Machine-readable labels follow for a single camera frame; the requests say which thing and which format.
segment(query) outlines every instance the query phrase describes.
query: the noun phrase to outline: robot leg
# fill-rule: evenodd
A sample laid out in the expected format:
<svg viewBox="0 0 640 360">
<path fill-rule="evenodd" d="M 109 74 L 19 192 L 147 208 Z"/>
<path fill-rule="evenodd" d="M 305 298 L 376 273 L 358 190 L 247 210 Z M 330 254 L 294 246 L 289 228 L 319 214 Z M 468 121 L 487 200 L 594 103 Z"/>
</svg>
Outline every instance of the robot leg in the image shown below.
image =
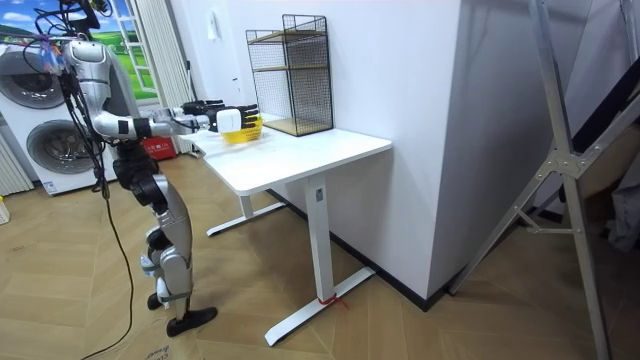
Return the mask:
<svg viewBox="0 0 640 360">
<path fill-rule="evenodd" d="M 162 248 L 156 293 L 160 302 L 170 303 L 175 308 L 176 316 L 167 325 L 167 335 L 173 337 L 211 321 L 217 310 L 214 307 L 189 309 L 193 290 L 191 220 L 184 201 L 166 177 L 153 175 L 153 180 L 164 200 L 152 203 L 159 230 L 164 236 L 159 237 L 153 246 L 150 244 L 150 248 L 156 251 Z"/>
<path fill-rule="evenodd" d="M 147 231 L 147 246 L 147 254 L 140 259 L 140 265 L 142 266 L 142 271 L 149 276 L 153 276 L 155 283 L 157 283 L 158 278 L 164 277 L 160 266 L 160 257 L 163 250 L 171 246 L 171 243 L 160 229 L 160 226 L 154 226 Z M 162 302 L 158 300 L 157 293 L 154 292 L 149 295 L 147 308 L 156 310 L 160 307 L 162 307 Z"/>
</svg>

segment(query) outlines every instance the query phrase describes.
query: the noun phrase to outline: window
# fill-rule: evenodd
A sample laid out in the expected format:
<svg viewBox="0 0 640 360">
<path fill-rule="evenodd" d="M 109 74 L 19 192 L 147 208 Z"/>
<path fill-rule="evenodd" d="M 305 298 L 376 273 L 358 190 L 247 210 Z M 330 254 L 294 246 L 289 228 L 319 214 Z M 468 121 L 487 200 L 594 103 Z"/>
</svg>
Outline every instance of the window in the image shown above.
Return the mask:
<svg viewBox="0 0 640 360">
<path fill-rule="evenodd" d="M 58 0 L 38 0 L 37 4 L 29 1 L 0 2 L 0 31 L 9 33 L 37 33 L 34 21 L 36 13 L 34 6 L 43 10 L 57 10 Z M 133 87 L 133 94 L 139 103 L 148 104 L 158 102 L 152 71 L 149 68 L 145 46 L 140 41 L 140 31 L 137 19 L 131 11 L 129 0 L 111 0 L 114 6 L 113 15 L 104 17 L 100 14 L 100 29 L 92 29 L 95 41 L 107 45 L 118 57 Z M 73 18 L 84 17 L 82 12 L 74 13 Z M 49 25 L 41 20 L 40 26 L 47 31 Z"/>
</svg>

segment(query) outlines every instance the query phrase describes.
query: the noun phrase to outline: humanoid robot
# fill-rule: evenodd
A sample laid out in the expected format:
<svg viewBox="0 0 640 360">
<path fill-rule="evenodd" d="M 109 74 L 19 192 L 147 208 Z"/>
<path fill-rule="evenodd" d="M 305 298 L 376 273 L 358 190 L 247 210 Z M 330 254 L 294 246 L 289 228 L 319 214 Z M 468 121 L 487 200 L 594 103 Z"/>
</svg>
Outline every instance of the humanoid robot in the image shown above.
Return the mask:
<svg viewBox="0 0 640 360">
<path fill-rule="evenodd" d="M 69 7 L 74 4 L 84 10 L 86 19 L 68 21 Z M 67 20 L 66 33 L 49 36 L 40 31 L 40 35 L 31 37 L 31 43 L 40 42 L 41 51 L 55 48 L 54 54 L 46 53 L 43 59 L 54 58 L 47 69 L 58 76 L 71 117 L 77 119 L 80 113 L 83 118 L 84 124 L 76 126 L 85 135 L 85 144 L 92 144 L 92 148 L 107 143 L 115 149 L 114 171 L 120 185 L 131 191 L 140 205 L 149 206 L 158 221 L 147 232 L 148 251 L 141 259 L 143 270 L 156 280 L 156 292 L 149 296 L 147 305 L 150 310 L 163 304 L 175 309 L 175 318 L 167 324 L 167 335 L 177 336 L 211 321 L 217 310 L 190 309 L 193 280 L 189 213 L 140 141 L 175 135 L 183 127 L 220 133 L 251 128 L 255 126 L 257 106 L 227 107 L 221 100 L 194 101 L 156 111 L 151 117 L 130 116 L 137 114 L 137 109 L 128 76 L 107 46 L 90 40 L 89 28 L 100 27 L 91 6 L 88 1 L 61 0 L 59 11 L 39 10 L 38 19 L 56 16 Z M 94 172 L 99 178 L 104 168 L 100 169 L 100 161 L 94 164 L 98 164 Z"/>
<path fill-rule="evenodd" d="M 146 153 L 140 140 L 178 133 L 186 120 L 209 126 L 217 132 L 235 132 L 252 127 L 257 107 L 225 107 L 222 101 L 200 101 L 181 108 L 157 111 L 153 118 L 118 116 L 106 109 L 111 99 L 109 71 L 112 58 L 105 45 L 76 40 L 63 46 L 65 62 L 75 73 L 84 95 L 91 128 L 117 152 L 114 171 L 123 188 L 130 190 L 142 206 L 150 206 L 158 225 L 147 232 L 148 253 L 143 270 L 153 273 L 156 293 L 147 301 L 150 310 L 163 303 L 175 308 L 175 318 L 167 325 L 172 337 L 212 320 L 214 307 L 191 310 L 193 288 L 191 266 L 191 222 L 182 198 L 157 163 Z"/>
</svg>

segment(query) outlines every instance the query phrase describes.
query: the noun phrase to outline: desk leg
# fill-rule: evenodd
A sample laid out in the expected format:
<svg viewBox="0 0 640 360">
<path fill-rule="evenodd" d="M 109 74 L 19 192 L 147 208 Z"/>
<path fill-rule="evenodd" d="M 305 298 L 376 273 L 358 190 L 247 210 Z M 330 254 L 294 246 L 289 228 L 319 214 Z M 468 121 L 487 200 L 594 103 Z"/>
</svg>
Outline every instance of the desk leg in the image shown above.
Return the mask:
<svg viewBox="0 0 640 360">
<path fill-rule="evenodd" d="M 269 346 L 273 346 L 284 336 L 304 324 L 327 306 L 333 304 L 336 297 L 342 297 L 349 290 L 375 274 L 372 269 L 365 267 L 337 286 L 333 286 L 331 242 L 329 239 L 329 218 L 327 214 L 327 190 L 324 173 L 312 175 L 307 178 L 305 180 L 304 191 L 309 219 L 313 271 L 316 278 L 318 298 L 269 329 L 264 336 Z"/>
<path fill-rule="evenodd" d="M 324 173 L 313 175 L 304 184 L 313 272 L 316 276 L 318 299 L 329 300 L 335 295 L 333 288 L 333 266 L 331 264 L 331 242 L 329 239 L 329 215 L 327 214 L 327 188 Z"/>
<path fill-rule="evenodd" d="M 251 206 L 251 198 L 248 196 L 239 196 L 240 199 L 240 208 L 242 209 L 242 216 L 237 218 L 237 219 L 233 219 L 231 221 L 228 221 L 222 225 L 218 225 L 215 227 L 212 227 L 211 229 L 207 230 L 207 236 L 213 236 L 216 235 L 218 233 L 223 232 L 224 230 L 227 230 L 229 228 L 232 228 L 234 226 L 240 225 L 246 221 L 248 221 L 249 219 L 252 219 L 254 217 L 260 216 L 260 215 L 264 215 L 267 214 L 273 210 L 277 210 L 283 206 L 286 206 L 286 204 L 281 203 L 281 202 L 277 202 L 273 205 L 269 205 L 265 208 L 262 208 L 260 210 L 257 211 L 253 211 L 253 207 Z"/>
</svg>

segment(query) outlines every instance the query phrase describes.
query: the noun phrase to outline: metal frame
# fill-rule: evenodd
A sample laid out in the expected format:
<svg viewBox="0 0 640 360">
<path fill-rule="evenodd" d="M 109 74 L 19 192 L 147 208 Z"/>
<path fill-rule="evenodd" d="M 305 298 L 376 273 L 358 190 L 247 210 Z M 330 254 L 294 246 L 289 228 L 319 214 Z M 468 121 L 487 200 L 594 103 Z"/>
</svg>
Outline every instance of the metal frame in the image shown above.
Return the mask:
<svg viewBox="0 0 640 360">
<path fill-rule="evenodd" d="M 155 76 L 155 71 L 154 69 L 152 69 L 152 65 L 151 65 L 151 57 L 150 57 L 150 53 L 149 50 L 147 49 L 147 41 L 146 41 L 146 37 L 144 35 L 144 33 L 141 31 L 140 29 L 140 20 L 137 14 L 137 9 L 134 9 L 133 6 L 131 6 L 131 4 L 129 3 L 129 0 L 125 0 L 124 1 L 125 6 L 127 7 L 127 10 L 129 11 L 130 16 L 120 16 L 120 11 L 118 10 L 118 7 L 115 6 L 115 1 L 111 2 L 111 8 L 113 9 L 113 13 L 114 13 L 114 17 L 116 19 L 116 22 L 118 23 L 118 28 L 120 28 L 120 34 L 122 34 L 122 39 L 124 41 L 124 46 L 127 49 L 127 51 L 129 52 L 129 57 L 131 58 L 131 63 L 133 65 L 133 70 L 136 73 L 136 77 L 138 78 L 138 82 L 140 83 L 140 88 L 143 91 L 146 92 L 150 92 L 150 93 L 154 93 L 157 95 L 158 94 L 158 90 L 155 88 L 150 88 L 150 87 L 146 87 L 144 85 L 144 81 L 142 80 L 142 75 L 140 74 L 140 70 L 147 70 L 149 71 L 149 75 L 151 75 L 151 81 L 153 81 L 153 85 L 154 86 L 158 86 L 158 82 L 156 80 L 156 76 Z M 134 27 L 134 31 L 136 32 L 136 35 L 138 35 L 138 38 L 140 40 L 142 40 L 141 42 L 130 42 L 129 41 L 129 34 L 127 33 L 127 29 L 124 26 L 124 22 L 125 21 L 130 21 L 133 24 Z M 142 49 L 142 53 L 144 55 L 145 61 L 147 62 L 147 65 L 138 65 L 136 63 L 136 59 L 135 56 L 133 54 L 133 49 L 132 47 L 134 46 L 138 46 L 140 47 L 140 49 Z"/>
<path fill-rule="evenodd" d="M 314 299 L 269 329 L 264 335 L 269 346 L 274 346 L 278 341 L 285 338 L 287 334 L 309 321 L 328 306 L 331 306 L 331 304 L 338 301 L 338 299 L 347 292 L 375 275 L 373 269 L 363 267 L 340 284 L 334 284 L 329 215 L 327 210 L 327 185 L 324 172 L 304 178 L 304 195 L 307 205 L 309 239 L 311 241 L 311 257 L 313 259 L 313 274 L 316 282 L 317 299 Z M 242 208 L 244 216 L 209 229 L 207 235 L 216 235 L 230 227 L 242 224 L 257 215 L 263 215 L 284 206 L 286 206 L 286 204 L 278 202 L 254 213 L 251 209 L 249 196 L 240 196 L 240 207 Z"/>
<path fill-rule="evenodd" d="M 623 0 L 631 4 L 632 0 Z M 607 325 L 602 310 L 602 303 L 598 292 L 594 273 L 591 247 L 585 228 L 584 204 L 580 196 L 578 179 L 584 174 L 604 150 L 640 116 L 640 96 L 636 96 L 627 108 L 620 113 L 611 123 L 609 128 L 585 151 L 583 154 L 573 152 L 571 134 L 569 133 L 567 111 L 565 107 L 562 84 L 558 72 L 558 64 L 551 42 L 549 14 L 544 5 L 544 0 L 529 0 L 529 10 L 533 18 L 533 30 L 538 47 L 540 68 L 547 97 L 547 104 L 551 116 L 551 125 L 556 149 L 551 151 L 542 163 L 536 174 L 529 181 L 522 193 L 513 205 L 504 214 L 498 225 L 494 228 L 489 238 L 482 244 L 473 260 L 463 269 L 455 279 L 449 292 L 454 295 L 467 279 L 469 274 L 478 266 L 482 259 L 496 244 L 501 235 L 517 218 L 521 217 L 531 227 L 529 231 L 534 233 L 561 233 L 572 234 L 576 244 L 580 272 L 584 284 L 585 296 L 589 308 L 589 317 L 593 331 L 596 350 L 599 360 L 610 360 L 611 347 L 607 333 Z M 567 197 L 567 206 L 571 218 L 571 229 L 544 229 L 538 226 L 529 216 L 523 212 L 529 199 L 536 193 L 540 185 L 552 172 L 562 176 Z"/>
<path fill-rule="evenodd" d="M 300 22 L 301 19 L 312 19 L 310 21 Z M 324 30 L 319 31 L 318 28 L 321 27 L 318 22 L 322 22 L 324 25 Z M 286 91 L 288 98 L 282 98 L 279 103 L 278 110 L 288 110 L 288 113 L 291 114 L 290 120 L 293 125 L 293 129 L 286 129 L 280 126 L 271 126 L 269 125 L 269 121 L 265 122 L 265 126 L 270 127 L 274 130 L 284 132 L 289 135 L 293 135 L 296 137 L 306 136 L 315 134 L 321 131 L 331 130 L 335 127 L 335 115 L 334 115 L 334 104 L 333 104 L 333 92 L 332 92 L 332 80 L 331 80 L 331 63 L 330 63 L 330 49 L 329 49 L 329 30 L 327 28 L 327 19 L 321 15 L 296 15 L 296 14 L 283 14 L 282 15 L 282 25 L 283 30 L 247 30 L 246 38 L 247 38 L 247 49 L 249 52 L 249 62 L 251 63 L 251 69 L 253 72 L 253 82 L 254 87 L 256 89 L 256 93 L 258 93 L 258 88 L 269 87 L 269 89 L 275 91 L 278 90 L 284 94 Z M 301 26 L 313 26 L 313 29 L 300 29 Z M 307 34 L 306 31 L 314 31 L 313 34 Z M 258 36 L 258 33 L 268 33 L 263 36 Z M 282 41 L 275 41 L 274 39 L 280 38 Z M 322 38 L 326 39 L 326 43 L 320 41 Z M 305 46 L 311 46 L 308 43 L 308 40 L 318 40 L 313 44 L 313 48 L 322 49 L 323 52 L 326 52 L 326 58 L 322 57 L 320 53 L 316 54 L 317 51 L 305 50 L 305 51 L 292 51 L 292 46 L 294 44 L 299 44 L 301 41 L 307 42 Z M 268 46 L 270 48 L 269 53 L 263 54 L 263 51 L 258 49 L 264 49 L 263 47 Z M 282 51 L 282 61 L 279 60 L 279 56 L 277 61 L 274 61 L 274 58 L 277 54 L 272 47 L 277 47 Z M 260 66 L 256 67 L 256 63 L 262 63 L 263 61 L 268 60 L 269 62 L 273 62 L 273 65 L 270 66 Z M 296 60 L 294 62 L 302 62 L 302 64 L 292 65 L 291 61 Z M 327 70 L 326 76 L 324 73 L 314 73 L 310 71 L 315 71 L 318 69 Z M 283 86 L 280 84 L 280 81 L 275 80 L 267 80 L 265 78 L 256 77 L 256 74 L 263 73 L 265 71 L 284 71 L 285 77 L 287 80 L 286 89 L 282 89 Z M 294 78 L 292 75 L 292 71 L 295 71 L 297 74 L 317 74 L 317 77 L 322 80 L 313 79 L 318 82 L 316 86 L 303 86 L 304 84 L 308 85 L 310 80 L 306 79 L 304 81 Z M 321 84 L 324 80 L 327 80 L 327 85 Z M 312 119 L 313 121 L 309 121 L 308 116 L 305 119 L 305 114 L 301 114 L 301 110 L 296 107 L 296 103 L 300 101 L 308 101 L 305 99 L 309 99 L 310 91 L 318 91 L 320 95 L 314 95 L 315 97 L 321 97 L 323 99 L 328 98 L 328 102 L 316 102 L 317 111 L 314 114 L 317 114 L 319 118 Z M 258 105 L 261 105 L 260 108 L 264 110 L 264 96 L 258 94 Z"/>
<path fill-rule="evenodd" d="M 636 28 L 636 12 L 634 0 L 620 0 L 620 11 L 627 28 L 627 41 L 631 63 L 635 62 L 639 54 L 638 31 Z"/>
<path fill-rule="evenodd" d="M 224 224 L 220 224 L 218 226 L 212 227 L 211 229 L 207 230 L 207 236 L 217 235 L 232 227 L 243 224 L 255 217 L 268 214 L 274 210 L 280 209 L 281 207 L 287 206 L 285 203 L 277 202 L 275 204 L 269 205 L 260 210 L 253 211 L 253 207 L 251 206 L 251 198 L 249 196 L 238 196 L 238 198 L 240 200 L 240 208 L 242 209 L 242 216 L 237 219 L 227 221 Z"/>
<path fill-rule="evenodd" d="M 635 0 L 620 0 L 620 12 L 622 13 L 625 28 L 627 29 L 627 47 L 629 48 L 629 59 L 632 64 L 638 59 L 638 57 L 640 57 L 634 1 Z M 542 211 L 551 205 L 559 195 L 560 188 L 558 188 L 558 190 L 553 194 L 549 195 L 549 197 L 537 207 L 537 209 L 531 214 L 532 217 L 542 213 Z"/>
</svg>

